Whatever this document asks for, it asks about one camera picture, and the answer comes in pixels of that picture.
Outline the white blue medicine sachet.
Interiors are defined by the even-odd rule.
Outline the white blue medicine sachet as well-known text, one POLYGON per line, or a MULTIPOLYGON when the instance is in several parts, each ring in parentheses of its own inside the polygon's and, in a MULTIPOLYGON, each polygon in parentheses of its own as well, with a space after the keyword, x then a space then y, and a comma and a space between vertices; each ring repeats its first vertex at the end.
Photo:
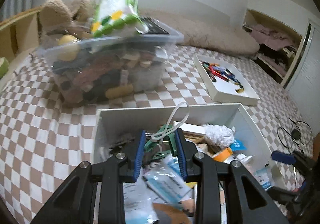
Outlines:
POLYGON ((169 204, 178 204, 191 190, 183 178, 167 165, 156 165, 143 177, 147 185, 169 204))

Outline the green clip with cord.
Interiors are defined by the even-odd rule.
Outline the green clip with cord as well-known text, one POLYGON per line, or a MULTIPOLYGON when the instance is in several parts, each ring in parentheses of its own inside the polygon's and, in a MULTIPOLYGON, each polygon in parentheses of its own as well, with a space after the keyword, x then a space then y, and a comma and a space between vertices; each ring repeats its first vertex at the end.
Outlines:
POLYGON ((168 137, 171 155, 173 157, 176 157, 177 145, 175 141, 175 131, 187 121, 189 115, 190 115, 190 106, 186 101, 180 102, 178 105, 176 105, 176 107, 173 109, 172 113, 170 114, 167 122, 155 134, 151 134, 150 139, 144 145, 144 151, 150 152, 151 150, 153 150, 155 146, 161 145, 164 139, 168 137), (173 117, 180 107, 186 107, 187 112, 183 117, 183 119, 181 119, 176 125, 171 125, 170 123, 173 122, 173 117))

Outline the sachet at box right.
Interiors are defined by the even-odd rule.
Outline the sachet at box right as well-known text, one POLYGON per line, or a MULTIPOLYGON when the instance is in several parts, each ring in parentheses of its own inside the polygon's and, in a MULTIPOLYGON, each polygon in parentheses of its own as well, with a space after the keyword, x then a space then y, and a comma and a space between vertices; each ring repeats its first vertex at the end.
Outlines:
POLYGON ((261 168, 254 172, 255 179, 259 184, 265 189, 268 190, 273 186, 272 178, 270 178, 270 173, 268 167, 261 168))

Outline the orange capped film roll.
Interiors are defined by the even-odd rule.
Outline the orange capped film roll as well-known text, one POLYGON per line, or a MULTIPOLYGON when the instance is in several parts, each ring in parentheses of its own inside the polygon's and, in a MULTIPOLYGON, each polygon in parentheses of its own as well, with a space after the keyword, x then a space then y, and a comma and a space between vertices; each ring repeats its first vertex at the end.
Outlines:
POLYGON ((233 160, 233 151, 231 148, 225 148, 213 156, 217 162, 230 163, 233 160))

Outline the blue foil sachet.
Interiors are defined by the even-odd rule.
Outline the blue foil sachet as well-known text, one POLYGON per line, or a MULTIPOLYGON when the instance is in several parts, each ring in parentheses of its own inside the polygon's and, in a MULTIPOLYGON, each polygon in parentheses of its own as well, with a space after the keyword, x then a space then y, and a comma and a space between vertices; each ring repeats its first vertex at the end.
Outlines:
POLYGON ((235 152, 235 151, 242 151, 242 150, 246 150, 247 148, 244 146, 243 142, 235 139, 233 143, 231 143, 231 145, 229 146, 229 148, 235 152))

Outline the white shoes cardboard box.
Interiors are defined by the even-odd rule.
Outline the white shoes cardboard box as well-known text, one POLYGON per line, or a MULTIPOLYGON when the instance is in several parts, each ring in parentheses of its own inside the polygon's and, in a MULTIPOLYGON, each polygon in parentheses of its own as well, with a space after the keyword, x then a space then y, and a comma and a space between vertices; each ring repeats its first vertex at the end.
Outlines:
MULTIPOLYGON (((161 120, 181 123, 191 107, 101 110, 95 131, 93 171, 101 177, 99 223, 124 223, 123 183, 135 182, 146 152, 146 129, 161 120)), ((173 135, 181 177, 198 185, 195 223, 220 223, 219 183, 225 185, 228 223, 287 223, 274 201, 239 161, 217 162, 185 139, 179 125, 150 137, 173 135)))

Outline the white crumpled cloth ball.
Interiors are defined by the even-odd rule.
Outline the white crumpled cloth ball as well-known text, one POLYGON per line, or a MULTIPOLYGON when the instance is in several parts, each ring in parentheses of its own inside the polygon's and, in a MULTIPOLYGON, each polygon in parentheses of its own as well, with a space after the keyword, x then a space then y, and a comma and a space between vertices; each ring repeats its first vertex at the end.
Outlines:
POLYGON ((205 132, 204 140, 209 145, 226 148, 235 141, 236 129, 234 126, 228 128, 225 125, 204 124, 202 127, 205 132))

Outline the white louvered door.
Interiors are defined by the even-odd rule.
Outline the white louvered door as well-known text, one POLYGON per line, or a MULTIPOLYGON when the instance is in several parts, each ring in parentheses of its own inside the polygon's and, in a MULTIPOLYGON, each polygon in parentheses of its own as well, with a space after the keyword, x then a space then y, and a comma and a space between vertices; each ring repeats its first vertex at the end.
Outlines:
POLYGON ((305 47, 286 92, 303 118, 319 132, 319 25, 310 21, 305 47))

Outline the panda cork coaster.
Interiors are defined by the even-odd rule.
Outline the panda cork coaster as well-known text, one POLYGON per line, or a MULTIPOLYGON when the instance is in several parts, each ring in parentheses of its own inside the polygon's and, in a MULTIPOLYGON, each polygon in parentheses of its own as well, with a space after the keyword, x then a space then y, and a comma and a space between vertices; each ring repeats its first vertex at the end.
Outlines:
POLYGON ((187 215, 168 205, 161 203, 153 203, 153 208, 157 214, 158 220, 156 223, 159 224, 191 224, 191 220, 187 215))

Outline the shallow white tray box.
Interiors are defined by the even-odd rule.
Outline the shallow white tray box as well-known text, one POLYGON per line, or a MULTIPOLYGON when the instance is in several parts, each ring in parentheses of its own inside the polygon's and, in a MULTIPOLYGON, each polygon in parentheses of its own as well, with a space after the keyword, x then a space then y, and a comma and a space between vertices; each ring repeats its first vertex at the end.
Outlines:
POLYGON ((236 67, 203 55, 196 55, 193 62, 212 101, 257 105, 259 96, 236 67))

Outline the closet shelf with clothes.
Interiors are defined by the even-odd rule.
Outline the closet shelf with clothes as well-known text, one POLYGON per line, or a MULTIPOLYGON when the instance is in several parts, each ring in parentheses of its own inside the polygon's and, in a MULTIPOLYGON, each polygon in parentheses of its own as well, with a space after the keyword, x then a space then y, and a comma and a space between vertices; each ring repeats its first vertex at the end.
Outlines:
POLYGON ((286 87, 301 57, 303 36, 283 22, 253 9, 247 9, 242 27, 259 43, 255 63, 286 87))

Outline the clear plastic storage bin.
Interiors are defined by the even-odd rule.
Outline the clear plastic storage bin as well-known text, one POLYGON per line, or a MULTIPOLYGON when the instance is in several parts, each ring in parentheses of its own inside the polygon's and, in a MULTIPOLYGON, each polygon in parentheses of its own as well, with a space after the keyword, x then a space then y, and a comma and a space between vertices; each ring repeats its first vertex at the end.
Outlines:
POLYGON ((170 52, 183 40, 167 28, 163 34, 79 40, 78 55, 69 62, 58 59, 58 44, 36 54, 48 64, 65 103, 81 106, 155 89, 170 52))

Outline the brown folded duvet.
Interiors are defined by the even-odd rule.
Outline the brown folded duvet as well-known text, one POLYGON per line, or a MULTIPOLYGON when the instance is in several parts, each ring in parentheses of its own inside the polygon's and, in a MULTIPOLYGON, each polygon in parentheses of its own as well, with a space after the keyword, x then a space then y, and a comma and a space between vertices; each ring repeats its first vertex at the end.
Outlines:
POLYGON ((241 28, 218 23, 208 23, 180 14, 160 10, 140 9, 143 17, 151 17, 178 30, 184 35, 184 46, 214 50, 223 54, 253 58, 259 50, 259 43, 241 28))

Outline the green avocado plush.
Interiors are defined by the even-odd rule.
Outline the green avocado plush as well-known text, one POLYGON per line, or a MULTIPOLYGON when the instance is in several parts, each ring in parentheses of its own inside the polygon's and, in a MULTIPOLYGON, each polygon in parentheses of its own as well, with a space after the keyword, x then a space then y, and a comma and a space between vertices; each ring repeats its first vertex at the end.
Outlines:
POLYGON ((0 58, 0 78, 3 78, 3 76, 7 73, 9 69, 9 62, 5 57, 0 58))

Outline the yellow ball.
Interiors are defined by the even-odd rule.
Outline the yellow ball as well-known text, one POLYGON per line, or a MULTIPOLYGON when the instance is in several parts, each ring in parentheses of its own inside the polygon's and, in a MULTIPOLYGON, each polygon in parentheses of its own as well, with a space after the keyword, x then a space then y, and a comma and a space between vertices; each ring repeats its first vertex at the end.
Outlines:
POLYGON ((58 54, 58 59, 61 61, 73 61, 79 52, 79 40, 73 35, 63 35, 58 41, 58 46, 61 47, 61 52, 58 54))

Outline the wooden headboard shelf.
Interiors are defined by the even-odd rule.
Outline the wooden headboard shelf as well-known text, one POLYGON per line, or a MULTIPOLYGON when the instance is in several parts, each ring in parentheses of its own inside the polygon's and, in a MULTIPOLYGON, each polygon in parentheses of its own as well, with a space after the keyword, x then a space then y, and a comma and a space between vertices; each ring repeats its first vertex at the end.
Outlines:
POLYGON ((40 45, 41 26, 36 7, 1 22, 1 57, 9 62, 8 71, 1 78, 1 89, 15 78, 32 52, 40 45))

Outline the beige plush bunny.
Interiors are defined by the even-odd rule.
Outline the beige plush bunny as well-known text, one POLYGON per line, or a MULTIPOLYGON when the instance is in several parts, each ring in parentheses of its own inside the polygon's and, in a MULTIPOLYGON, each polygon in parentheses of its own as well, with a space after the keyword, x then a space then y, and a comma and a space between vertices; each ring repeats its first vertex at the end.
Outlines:
POLYGON ((47 35, 71 34, 78 39, 91 32, 95 0, 46 0, 39 20, 47 35))

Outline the green white wipes pack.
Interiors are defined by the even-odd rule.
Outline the green white wipes pack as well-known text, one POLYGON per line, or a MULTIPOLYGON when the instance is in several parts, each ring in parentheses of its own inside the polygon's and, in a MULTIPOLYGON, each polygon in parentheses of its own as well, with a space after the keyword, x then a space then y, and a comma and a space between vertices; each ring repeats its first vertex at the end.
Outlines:
POLYGON ((138 13, 139 0, 100 0, 91 25, 94 37, 132 37, 147 34, 138 13))

